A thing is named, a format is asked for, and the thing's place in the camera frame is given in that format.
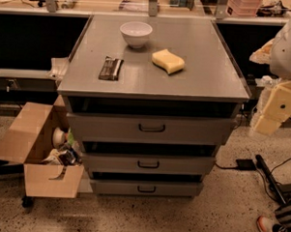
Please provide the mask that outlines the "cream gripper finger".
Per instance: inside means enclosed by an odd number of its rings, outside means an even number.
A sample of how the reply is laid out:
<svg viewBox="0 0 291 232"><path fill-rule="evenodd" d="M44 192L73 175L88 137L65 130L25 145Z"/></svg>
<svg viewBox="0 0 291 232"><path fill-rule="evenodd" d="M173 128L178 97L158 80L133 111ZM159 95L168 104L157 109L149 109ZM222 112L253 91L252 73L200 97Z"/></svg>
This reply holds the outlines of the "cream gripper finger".
<svg viewBox="0 0 291 232"><path fill-rule="evenodd" d="M291 80L283 81L272 89L264 89L252 118L255 132L272 135L291 117Z"/></svg>
<svg viewBox="0 0 291 232"><path fill-rule="evenodd" d="M273 40L267 41L261 48L251 53L249 61L256 64L270 64Z"/></svg>

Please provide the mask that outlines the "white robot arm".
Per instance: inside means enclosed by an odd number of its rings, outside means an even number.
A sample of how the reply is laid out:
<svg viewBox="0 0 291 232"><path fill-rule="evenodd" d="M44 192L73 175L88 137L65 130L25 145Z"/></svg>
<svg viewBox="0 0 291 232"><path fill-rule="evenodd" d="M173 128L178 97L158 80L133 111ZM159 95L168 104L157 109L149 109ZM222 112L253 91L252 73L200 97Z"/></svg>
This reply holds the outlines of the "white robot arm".
<svg viewBox="0 0 291 232"><path fill-rule="evenodd" d="M291 17L272 40L250 55L249 61L268 64L279 79L275 86L264 88L250 120L253 131L272 135L291 116Z"/></svg>

